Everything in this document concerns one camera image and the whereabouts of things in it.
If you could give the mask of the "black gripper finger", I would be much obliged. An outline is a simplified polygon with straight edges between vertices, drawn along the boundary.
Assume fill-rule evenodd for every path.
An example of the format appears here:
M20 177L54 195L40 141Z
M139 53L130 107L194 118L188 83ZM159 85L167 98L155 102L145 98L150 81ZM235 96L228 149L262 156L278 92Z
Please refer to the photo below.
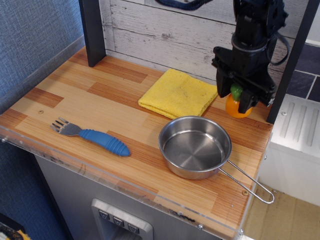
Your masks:
M259 96L252 89L245 89L240 95L238 112L245 114L250 108L255 107L259 102Z
M218 69L216 73L217 92L221 98L226 97L231 93L231 85L233 80L229 75L222 70Z

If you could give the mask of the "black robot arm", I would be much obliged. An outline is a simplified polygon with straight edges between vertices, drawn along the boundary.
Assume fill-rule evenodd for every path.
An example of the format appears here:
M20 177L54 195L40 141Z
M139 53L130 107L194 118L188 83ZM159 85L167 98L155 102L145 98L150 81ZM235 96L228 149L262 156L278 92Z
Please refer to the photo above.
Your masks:
M277 41L286 50L290 45L279 29L286 25L288 14L281 0L235 0L235 32L232 49L216 46L212 65L216 67L217 92L238 102L237 112L248 113L258 102L273 103L277 85L269 74L269 65L283 64L288 56L272 60Z

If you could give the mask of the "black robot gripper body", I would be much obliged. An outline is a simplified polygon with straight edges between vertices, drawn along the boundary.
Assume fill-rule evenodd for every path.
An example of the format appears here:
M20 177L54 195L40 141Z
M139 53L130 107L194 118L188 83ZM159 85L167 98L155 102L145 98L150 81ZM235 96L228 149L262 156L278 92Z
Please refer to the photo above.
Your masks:
M233 80L233 84L257 92L259 102L267 107L275 99L277 85L268 72L277 40L275 37L258 46L246 46L235 38L232 49L216 46L213 49L212 65L222 70Z

